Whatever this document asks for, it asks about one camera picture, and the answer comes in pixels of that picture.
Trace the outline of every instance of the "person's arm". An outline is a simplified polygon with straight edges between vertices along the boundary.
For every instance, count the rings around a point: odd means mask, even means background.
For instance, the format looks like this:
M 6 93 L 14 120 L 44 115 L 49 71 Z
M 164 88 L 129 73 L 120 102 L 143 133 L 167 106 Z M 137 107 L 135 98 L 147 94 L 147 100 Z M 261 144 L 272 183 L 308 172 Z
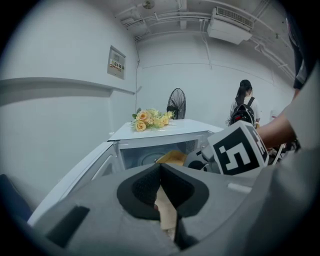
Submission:
M 296 134 L 283 112 L 270 123 L 258 127 L 256 131 L 267 149 L 293 141 L 296 138 Z

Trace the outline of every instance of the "black strap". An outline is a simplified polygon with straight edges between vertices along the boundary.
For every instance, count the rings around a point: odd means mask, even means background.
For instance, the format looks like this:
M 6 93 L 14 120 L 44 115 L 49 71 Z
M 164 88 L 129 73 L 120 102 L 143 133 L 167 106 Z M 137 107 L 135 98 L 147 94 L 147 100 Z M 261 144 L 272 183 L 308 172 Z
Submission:
M 254 101 L 255 97 L 251 97 L 251 99 L 249 100 L 247 106 L 251 107 L 252 102 Z

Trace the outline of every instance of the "woman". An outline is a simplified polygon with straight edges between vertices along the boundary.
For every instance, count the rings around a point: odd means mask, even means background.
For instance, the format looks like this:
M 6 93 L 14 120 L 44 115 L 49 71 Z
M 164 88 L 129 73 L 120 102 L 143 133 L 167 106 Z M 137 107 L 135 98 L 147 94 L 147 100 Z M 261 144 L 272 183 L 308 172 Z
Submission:
M 230 116 L 234 113 L 234 110 L 237 106 L 241 104 L 248 105 L 250 103 L 250 99 L 252 98 L 252 86 L 249 80 L 242 80 L 240 82 L 240 87 L 236 94 L 234 102 L 231 104 Z M 251 102 L 249 106 L 253 110 L 254 120 L 258 123 L 260 121 L 260 107 L 256 98 Z

